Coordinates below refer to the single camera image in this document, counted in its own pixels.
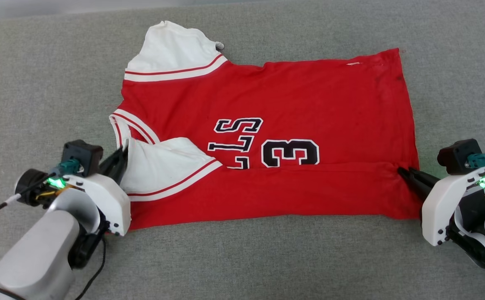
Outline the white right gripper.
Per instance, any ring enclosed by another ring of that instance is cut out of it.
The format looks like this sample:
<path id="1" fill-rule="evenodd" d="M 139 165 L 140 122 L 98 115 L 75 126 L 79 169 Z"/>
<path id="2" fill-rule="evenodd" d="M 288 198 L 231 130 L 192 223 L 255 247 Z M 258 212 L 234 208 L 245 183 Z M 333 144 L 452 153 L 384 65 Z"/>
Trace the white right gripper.
<path id="1" fill-rule="evenodd" d="M 397 172 L 422 205 L 422 234 L 431 245 L 443 237 L 485 246 L 485 168 L 440 178 L 414 168 Z"/>

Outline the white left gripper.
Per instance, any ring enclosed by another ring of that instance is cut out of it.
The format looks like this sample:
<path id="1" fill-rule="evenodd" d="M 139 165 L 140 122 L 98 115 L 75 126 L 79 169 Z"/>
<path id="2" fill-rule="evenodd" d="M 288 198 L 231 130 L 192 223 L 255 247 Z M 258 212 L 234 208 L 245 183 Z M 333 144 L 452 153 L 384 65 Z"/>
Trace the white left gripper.
<path id="1" fill-rule="evenodd" d="M 108 232 L 123 237 L 131 223 L 130 200 L 119 186 L 127 167 L 128 150 L 119 147 L 100 163 L 100 173 L 52 179 L 45 172 L 28 170 L 18 178 L 15 192 L 35 185 L 18 199 L 20 203 L 40 205 L 46 213 L 68 212 L 87 233 L 97 233 L 108 225 Z"/>

